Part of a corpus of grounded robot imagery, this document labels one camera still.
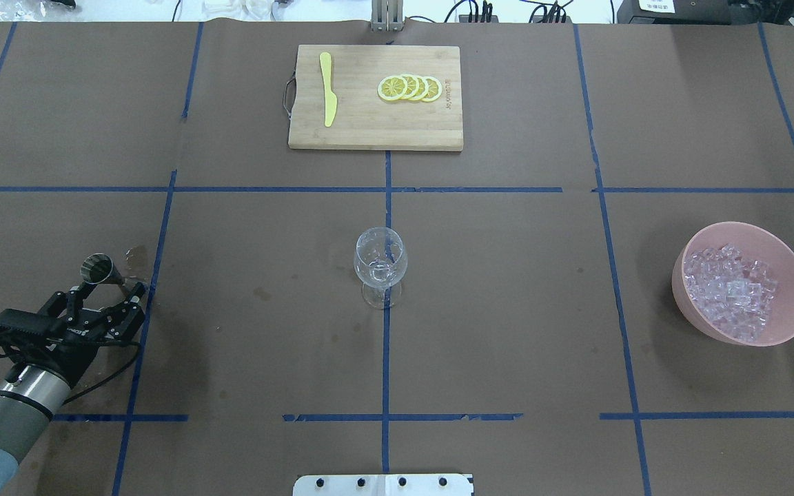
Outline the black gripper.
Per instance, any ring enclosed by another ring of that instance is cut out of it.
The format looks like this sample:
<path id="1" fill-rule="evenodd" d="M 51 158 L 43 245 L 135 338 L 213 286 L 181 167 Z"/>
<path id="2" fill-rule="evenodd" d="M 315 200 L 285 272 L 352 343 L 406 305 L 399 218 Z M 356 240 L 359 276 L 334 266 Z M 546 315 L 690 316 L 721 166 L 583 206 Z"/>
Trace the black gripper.
<path id="1" fill-rule="evenodd" d="M 42 313 L 6 309 L 0 313 L 0 358 L 34 365 L 76 386 L 99 349 L 136 346 L 145 322 L 142 299 L 148 285 L 136 280 L 123 301 L 100 311 L 85 307 L 95 290 L 86 282 L 54 292 Z"/>

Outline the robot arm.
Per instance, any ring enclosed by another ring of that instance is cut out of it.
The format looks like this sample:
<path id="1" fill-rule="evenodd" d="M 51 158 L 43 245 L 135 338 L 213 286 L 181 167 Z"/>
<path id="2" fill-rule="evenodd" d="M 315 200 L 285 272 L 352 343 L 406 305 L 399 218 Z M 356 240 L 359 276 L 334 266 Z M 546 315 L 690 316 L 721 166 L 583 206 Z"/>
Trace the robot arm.
<path id="1" fill-rule="evenodd" d="M 37 311 L 0 313 L 0 358 L 12 367 L 0 383 L 0 492 L 15 476 L 60 408 L 75 393 L 98 352 L 132 347 L 145 322 L 146 285 L 135 282 L 123 301 L 101 309 L 85 307 L 94 286 L 83 282 L 58 291 Z"/>

